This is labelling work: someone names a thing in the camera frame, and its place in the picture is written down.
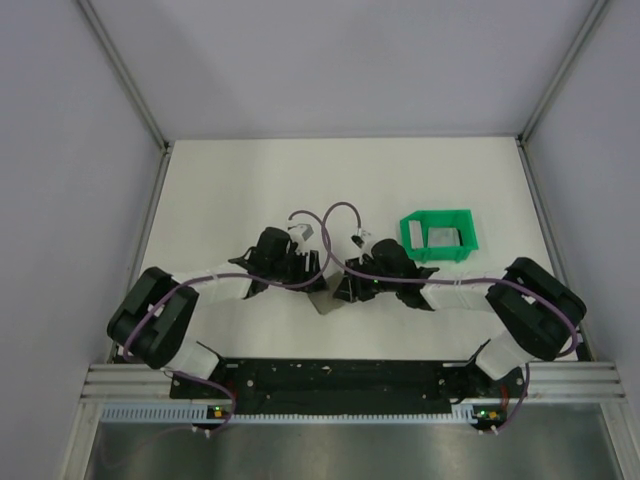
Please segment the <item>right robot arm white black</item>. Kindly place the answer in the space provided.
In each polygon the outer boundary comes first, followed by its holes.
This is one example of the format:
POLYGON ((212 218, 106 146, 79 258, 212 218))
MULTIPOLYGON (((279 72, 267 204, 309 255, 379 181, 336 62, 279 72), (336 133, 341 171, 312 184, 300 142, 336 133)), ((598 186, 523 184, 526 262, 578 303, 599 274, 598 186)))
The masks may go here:
POLYGON ((394 239, 352 241, 357 257, 344 262, 332 298, 366 302, 392 293, 410 309, 427 312, 467 310, 495 315, 503 331, 473 356, 469 388, 487 396, 513 369, 532 360, 553 361, 577 345, 584 302, 528 257, 518 257, 495 273, 446 273, 419 266, 394 239))

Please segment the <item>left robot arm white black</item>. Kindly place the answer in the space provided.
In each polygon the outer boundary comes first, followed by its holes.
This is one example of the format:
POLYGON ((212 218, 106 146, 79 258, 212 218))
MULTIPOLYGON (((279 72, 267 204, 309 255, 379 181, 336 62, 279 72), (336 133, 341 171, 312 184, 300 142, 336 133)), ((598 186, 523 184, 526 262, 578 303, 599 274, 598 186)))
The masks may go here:
POLYGON ((182 372, 203 395, 216 396, 226 387, 227 374, 216 352, 187 336, 194 313, 251 299, 270 286, 305 294, 327 290, 320 254, 307 246, 312 236, 309 224, 268 227, 256 245, 215 268, 172 275, 150 267, 111 317, 107 335, 123 348, 125 360, 182 372))

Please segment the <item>grey card holder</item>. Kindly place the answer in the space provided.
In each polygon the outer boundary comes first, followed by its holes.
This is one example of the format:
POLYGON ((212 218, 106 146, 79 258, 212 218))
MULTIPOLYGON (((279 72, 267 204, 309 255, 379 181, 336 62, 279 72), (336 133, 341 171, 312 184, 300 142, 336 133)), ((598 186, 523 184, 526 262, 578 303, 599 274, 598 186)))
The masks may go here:
POLYGON ((342 278, 343 274, 336 272, 327 279, 327 290, 308 294, 311 304, 320 315, 328 315, 345 305, 343 300, 334 297, 334 293, 339 287, 342 278))

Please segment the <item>green plastic bin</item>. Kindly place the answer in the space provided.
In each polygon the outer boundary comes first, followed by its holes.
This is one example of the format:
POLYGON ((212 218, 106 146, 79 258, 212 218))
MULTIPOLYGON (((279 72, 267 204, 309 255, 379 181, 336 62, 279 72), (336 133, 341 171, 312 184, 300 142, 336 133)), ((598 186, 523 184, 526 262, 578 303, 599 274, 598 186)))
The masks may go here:
POLYGON ((415 211, 400 220, 399 229, 401 245, 419 263, 459 263, 479 249, 469 209, 415 211))

